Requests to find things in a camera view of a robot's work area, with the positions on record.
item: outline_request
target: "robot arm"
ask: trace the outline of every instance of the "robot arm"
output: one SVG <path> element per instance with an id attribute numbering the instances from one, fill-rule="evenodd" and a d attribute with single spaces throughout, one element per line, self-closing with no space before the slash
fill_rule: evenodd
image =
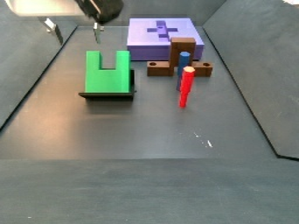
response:
<path id="1" fill-rule="evenodd" d="M 102 25 L 118 16 L 122 0 L 74 0 L 85 16 Z"/>

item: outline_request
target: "gray wall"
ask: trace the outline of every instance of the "gray wall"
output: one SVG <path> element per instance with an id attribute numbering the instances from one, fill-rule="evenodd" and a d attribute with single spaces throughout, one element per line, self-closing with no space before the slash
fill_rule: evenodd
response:
<path id="1" fill-rule="evenodd" d="M 276 153 L 299 158 L 299 10 L 228 0 L 202 27 Z"/>
<path id="2" fill-rule="evenodd" d="M 75 28 L 57 21 L 63 40 Z M 0 129 L 61 46 L 35 17 L 17 17 L 0 0 Z"/>
<path id="3" fill-rule="evenodd" d="M 190 18 L 202 25 L 226 0 L 122 0 L 123 9 L 107 25 L 127 25 L 129 18 Z M 93 20 L 74 17 L 77 25 L 93 25 Z"/>

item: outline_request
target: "wooden block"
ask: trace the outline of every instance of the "wooden block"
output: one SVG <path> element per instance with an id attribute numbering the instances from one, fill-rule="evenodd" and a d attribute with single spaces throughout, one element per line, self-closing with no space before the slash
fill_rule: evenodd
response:
<path id="1" fill-rule="evenodd" d="M 209 77 L 212 64 L 209 62 L 193 61 L 190 66 L 194 68 L 194 77 Z"/>
<path id="2" fill-rule="evenodd" d="M 168 61 L 146 61 L 146 76 L 172 76 Z"/>
<path id="3" fill-rule="evenodd" d="M 205 66 L 205 76 L 210 77 L 212 64 L 209 62 L 204 62 L 202 65 Z"/>
<path id="4" fill-rule="evenodd" d="M 178 66 L 180 53 L 186 52 L 190 54 L 189 65 L 192 64 L 193 51 L 196 41 L 194 38 L 172 38 L 170 40 L 170 56 L 169 56 L 169 67 Z"/>

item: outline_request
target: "toy block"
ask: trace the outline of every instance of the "toy block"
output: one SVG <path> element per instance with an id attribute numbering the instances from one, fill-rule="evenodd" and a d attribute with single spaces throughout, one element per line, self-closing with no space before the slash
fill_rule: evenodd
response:
<path id="1" fill-rule="evenodd" d="M 194 38 L 193 58 L 198 60 L 204 44 L 189 18 L 129 18 L 130 60 L 168 60 L 172 37 Z"/>
<path id="2" fill-rule="evenodd" d="M 103 69 L 101 60 L 99 52 L 86 52 L 85 93 L 78 95 L 131 95 L 129 52 L 115 51 L 115 69 Z"/>
<path id="3" fill-rule="evenodd" d="M 194 77 L 209 77 L 212 64 L 209 62 L 193 61 L 190 66 L 194 69 Z"/>
<path id="4" fill-rule="evenodd" d="M 172 76 L 168 61 L 146 61 L 146 76 Z"/>
<path id="5" fill-rule="evenodd" d="M 194 39 L 193 38 L 172 38 L 170 40 L 170 57 L 169 57 L 169 67 L 178 66 L 180 52 L 186 52 L 189 56 L 189 65 L 192 64 L 193 51 L 194 51 Z"/>

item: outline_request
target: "purple block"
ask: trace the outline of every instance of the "purple block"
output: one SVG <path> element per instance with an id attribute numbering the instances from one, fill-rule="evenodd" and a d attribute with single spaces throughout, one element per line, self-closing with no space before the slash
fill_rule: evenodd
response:
<path id="1" fill-rule="evenodd" d="M 130 18 L 126 35 L 130 60 L 168 60 L 170 38 L 194 38 L 193 58 L 201 58 L 204 44 L 188 18 Z"/>

